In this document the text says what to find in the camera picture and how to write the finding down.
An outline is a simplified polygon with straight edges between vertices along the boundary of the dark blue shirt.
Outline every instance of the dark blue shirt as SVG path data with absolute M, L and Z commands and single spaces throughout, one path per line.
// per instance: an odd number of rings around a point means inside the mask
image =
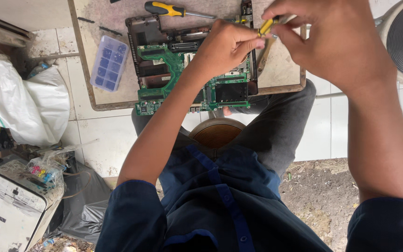
M 250 149 L 214 163 L 193 145 L 173 152 L 154 185 L 127 181 L 112 193 L 96 252 L 331 251 L 279 198 L 279 177 Z M 403 199 L 363 202 L 347 251 L 403 251 Z

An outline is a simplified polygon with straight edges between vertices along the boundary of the person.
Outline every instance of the person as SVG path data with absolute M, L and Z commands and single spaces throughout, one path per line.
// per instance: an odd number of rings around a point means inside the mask
M 349 100 L 348 163 L 361 204 L 349 222 L 347 251 L 403 251 L 397 69 L 368 1 L 276 0 L 262 19 L 283 14 L 297 17 L 272 33 L 294 62 Z M 304 40 L 292 29 L 306 23 L 312 26 Z M 181 127 L 205 83 L 263 46 L 255 30 L 217 20 L 154 116 L 132 115 L 138 139 L 111 193 L 96 252 L 331 251 L 278 193 L 313 105 L 310 81 L 300 92 L 253 101 L 267 106 L 251 111 L 260 114 L 221 149 L 200 146 Z

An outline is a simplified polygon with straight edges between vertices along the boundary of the sticker label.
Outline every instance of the sticker label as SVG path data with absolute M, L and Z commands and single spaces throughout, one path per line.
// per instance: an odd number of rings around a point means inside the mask
M 162 61 L 162 60 L 153 60 L 153 65 L 159 65 L 159 64 L 164 64 L 164 61 Z

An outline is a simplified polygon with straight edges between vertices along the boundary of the green circuit board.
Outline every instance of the green circuit board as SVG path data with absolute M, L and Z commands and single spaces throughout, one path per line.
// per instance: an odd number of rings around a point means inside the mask
M 144 60 L 164 62 L 171 74 L 169 82 L 162 88 L 147 88 L 145 85 L 138 90 L 138 103 L 135 104 L 137 115 L 152 115 L 170 94 L 177 83 L 181 72 L 190 63 L 195 52 L 173 53 L 167 45 L 147 45 L 137 47 L 138 55 Z M 250 60 L 246 58 L 231 72 L 212 78 L 200 90 L 189 112 L 216 110 L 223 106 L 249 107 L 248 84 L 250 78 Z

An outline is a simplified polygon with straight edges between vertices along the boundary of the wire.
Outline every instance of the wire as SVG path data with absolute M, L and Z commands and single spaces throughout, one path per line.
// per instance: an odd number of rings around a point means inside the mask
M 73 194 L 73 195 L 70 195 L 70 196 L 63 196 L 62 199 L 71 198 L 71 197 L 74 197 L 74 196 L 76 196 L 77 194 L 83 192 L 83 190 L 86 189 L 86 187 L 90 184 L 90 181 L 91 181 L 91 173 L 89 173 L 89 172 L 87 172 L 87 171 L 81 171 L 81 172 L 78 172 L 78 173 L 67 173 L 67 172 L 64 172 L 64 173 L 63 173 L 63 175 L 75 176 L 75 175 L 79 175 L 79 174 L 84 173 L 84 172 L 85 172 L 85 173 L 88 173 L 88 175 L 90 176 L 90 177 L 88 178 L 88 183 L 87 183 L 87 185 L 86 185 L 82 190 L 80 190 L 79 192 L 77 192 L 77 193 L 75 193 L 75 194 Z

